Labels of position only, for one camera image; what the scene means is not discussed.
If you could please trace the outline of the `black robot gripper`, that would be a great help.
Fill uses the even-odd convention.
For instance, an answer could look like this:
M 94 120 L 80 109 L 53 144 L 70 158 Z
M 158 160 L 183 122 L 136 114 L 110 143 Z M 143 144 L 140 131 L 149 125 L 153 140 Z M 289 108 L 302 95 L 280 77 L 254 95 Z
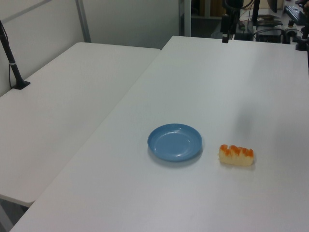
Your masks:
M 228 37 L 229 28 L 230 28 L 230 15 L 224 14 L 222 15 L 222 18 L 221 18 L 222 43 L 227 44 L 229 41 L 229 37 Z

